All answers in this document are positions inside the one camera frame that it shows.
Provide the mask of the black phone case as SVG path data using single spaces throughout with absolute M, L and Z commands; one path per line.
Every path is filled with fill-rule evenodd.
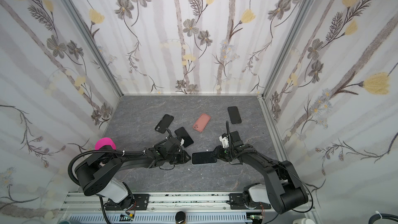
M 162 119 L 159 121 L 159 123 L 156 125 L 155 131 L 159 133 L 165 133 L 166 130 L 169 128 L 170 124 L 173 122 L 173 120 L 174 120 L 173 116 L 165 114 L 162 117 Z
M 232 124 L 242 123 L 241 116 L 237 106 L 229 106 L 228 113 Z

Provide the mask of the pink phone case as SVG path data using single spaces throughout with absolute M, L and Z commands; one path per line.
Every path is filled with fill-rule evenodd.
M 207 124 L 210 122 L 211 117 L 207 114 L 201 114 L 193 125 L 194 130 L 198 132 L 203 132 Z

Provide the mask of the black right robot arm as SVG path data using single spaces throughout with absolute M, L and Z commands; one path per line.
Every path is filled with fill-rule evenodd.
M 237 131 L 224 133 L 219 140 L 221 145 L 212 152 L 218 160 L 231 165 L 246 164 L 263 176 L 264 184 L 253 185 L 262 192 L 249 193 L 251 201 L 269 204 L 278 214 L 308 203 L 307 189 L 291 162 L 269 158 L 252 145 L 244 144 Z

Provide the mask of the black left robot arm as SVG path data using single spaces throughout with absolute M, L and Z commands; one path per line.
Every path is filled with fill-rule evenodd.
M 85 196 L 99 196 L 121 203 L 130 197 L 127 186 L 114 179 L 124 170 L 160 168 L 166 162 L 172 166 L 188 163 L 191 156 L 170 137 L 141 151 L 117 150 L 110 138 L 97 142 L 95 150 L 74 157 L 68 165 L 69 178 L 83 190 Z

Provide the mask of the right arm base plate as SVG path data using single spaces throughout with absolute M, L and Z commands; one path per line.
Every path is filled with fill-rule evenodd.
M 270 204 L 254 202 L 250 195 L 246 192 L 229 194 L 229 200 L 227 201 L 227 203 L 233 210 L 262 210 L 272 208 Z

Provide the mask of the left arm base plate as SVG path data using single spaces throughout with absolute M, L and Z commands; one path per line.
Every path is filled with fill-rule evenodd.
M 115 203 L 109 199 L 105 204 L 107 211 L 145 211 L 149 203 L 150 194 L 132 194 L 128 195 L 120 203 Z

